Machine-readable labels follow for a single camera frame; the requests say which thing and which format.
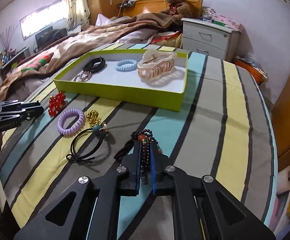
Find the patterned curtain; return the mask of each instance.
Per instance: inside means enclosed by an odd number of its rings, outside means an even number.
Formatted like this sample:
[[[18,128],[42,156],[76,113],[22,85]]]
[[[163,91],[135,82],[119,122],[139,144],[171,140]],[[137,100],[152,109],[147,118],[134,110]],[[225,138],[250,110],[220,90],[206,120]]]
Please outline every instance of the patterned curtain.
[[[67,30],[74,29],[78,25],[89,23],[90,11],[87,0],[63,0],[68,6]]]

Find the striped bed sheet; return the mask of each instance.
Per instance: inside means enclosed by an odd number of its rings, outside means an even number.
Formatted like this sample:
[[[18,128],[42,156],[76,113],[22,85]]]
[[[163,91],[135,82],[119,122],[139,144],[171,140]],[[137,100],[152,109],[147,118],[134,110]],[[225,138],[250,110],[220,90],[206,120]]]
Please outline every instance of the striped bed sheet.
[[[276,195],[277,153],[269,113],[253,77],[232,63],[171,47],[115,43],[95,50],[142,48],[189,54],[181,110],[66,93],[66,108],[98,111],[110,132],[95,162],[78,165],[65,158],[73,138],[61,136],[58,118],[47,112],[50,95],[58,91],[53,82],[41,86],[27,101],[41,102],[44,113],[8,130],[0,153],[0,179],[18,225],[22,228],[80,176],[102,176],[132,131],[150,129],[174,165],[192,176],[216,177],[268,226]],[[77,142],[78,154],[96,143],[93,134],[83,136]],[[170,197],[155,198],[150,185],[141,185],[137,197],[121,198],[117,239],[158,236],[173,239]]]

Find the silver screw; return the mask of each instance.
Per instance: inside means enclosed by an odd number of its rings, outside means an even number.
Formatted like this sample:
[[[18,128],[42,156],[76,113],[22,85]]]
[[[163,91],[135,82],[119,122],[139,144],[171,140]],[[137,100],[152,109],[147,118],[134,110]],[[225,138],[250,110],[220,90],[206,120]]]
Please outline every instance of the silver screw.
[[[88,182],[88,177],[86,177],[86,176],[82,176],[82,177],[80,177],[80,178],[78,179],[78,182],[79,182],[80,184],[85,184],[86,182]]]
[[[176,169],[175,169],[175,167],[173,165],[168,165],[168,166],[166,166],[165,170],[168,171],[168,172],[173,172]]]
[[[116,168],[116,171],[119,173],[125,172],[127,170],[127,168],[125,166],[118,166]]]
[[[204,176],[204,181],[207,183],[211,183],[214,181],[214,178],[210,175],[206,175],[206,176]]]

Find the pink floral box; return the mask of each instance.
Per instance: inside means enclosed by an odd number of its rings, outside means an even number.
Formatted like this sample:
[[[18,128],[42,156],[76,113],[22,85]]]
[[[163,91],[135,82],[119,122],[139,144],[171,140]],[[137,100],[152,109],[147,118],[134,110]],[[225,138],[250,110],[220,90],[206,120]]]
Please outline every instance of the pink floral box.
[[[239,31],[239,32],[241,32],[241,30],[243,28],[243,25],[241,23],[238,23],[237,21],[234,21],[231,18],[227,18],[225,16],[222,16],[222,15],[219,15],[219,14],[216,14],[216,13],[212,14],[212,19],[215,20],[215,21],[219,21],[219,22],[225,23],[230,28],[232,28],[232,29],[234,29],[236,31]]]

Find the teddy bear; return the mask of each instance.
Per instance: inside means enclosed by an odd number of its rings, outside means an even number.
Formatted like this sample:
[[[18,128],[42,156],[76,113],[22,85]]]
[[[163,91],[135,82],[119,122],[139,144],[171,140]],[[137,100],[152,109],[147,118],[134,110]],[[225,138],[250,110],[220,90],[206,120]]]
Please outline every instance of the teddy bear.
[[[182,25],[182,18],[191,18],[192,12],[190,6],[186,0],[165,0],[168,2],[169,8],[161,11],[164,14],[173,15],[173,23],[177,26]]]

